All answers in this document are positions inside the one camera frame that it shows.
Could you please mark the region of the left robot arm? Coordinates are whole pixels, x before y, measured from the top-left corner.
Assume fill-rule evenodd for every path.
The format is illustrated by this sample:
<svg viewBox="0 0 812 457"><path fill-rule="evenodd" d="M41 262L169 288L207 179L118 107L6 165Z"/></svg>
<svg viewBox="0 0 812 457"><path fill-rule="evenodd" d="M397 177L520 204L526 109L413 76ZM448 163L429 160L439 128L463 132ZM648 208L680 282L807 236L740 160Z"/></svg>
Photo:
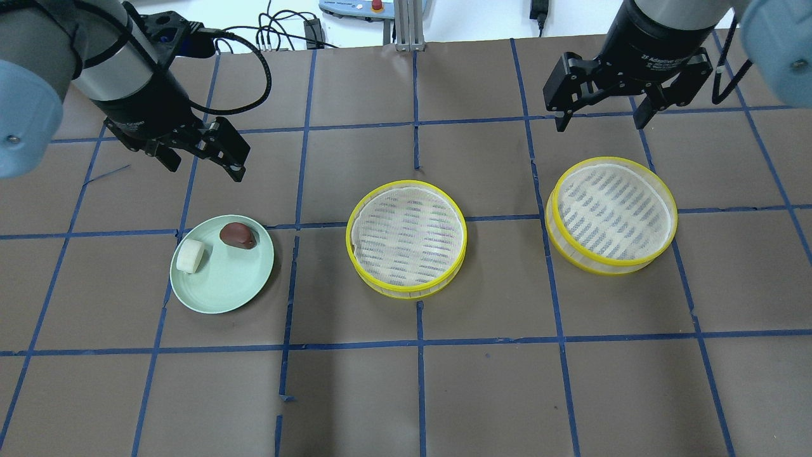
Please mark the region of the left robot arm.
<svg viewBox="0 0 812 457"><path fill-rule="evenodd" d="M227 119L236 110L192 101L170 69L177 56L212 57L217 39L237 36L129 2L3 1L2 177L40 164L75 87L128 150L172 173L185 150L241 182L250 147Z"/></svg>

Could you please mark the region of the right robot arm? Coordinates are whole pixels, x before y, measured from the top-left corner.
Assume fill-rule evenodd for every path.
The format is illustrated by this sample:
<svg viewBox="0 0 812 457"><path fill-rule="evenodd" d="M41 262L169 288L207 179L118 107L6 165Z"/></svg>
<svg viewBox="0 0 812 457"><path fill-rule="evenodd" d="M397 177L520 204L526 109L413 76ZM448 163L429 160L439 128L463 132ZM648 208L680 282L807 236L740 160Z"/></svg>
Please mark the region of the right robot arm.
<svg viewBox="0 0 812 457"><path fill-rule="evenodd" d="M642 95L641 129L707 80L720 104L752 67L780 102L810 108L810 15L809 1L624 1L594 58L562 54L543 86L546 110L563 132L584 107Z"/></svg>

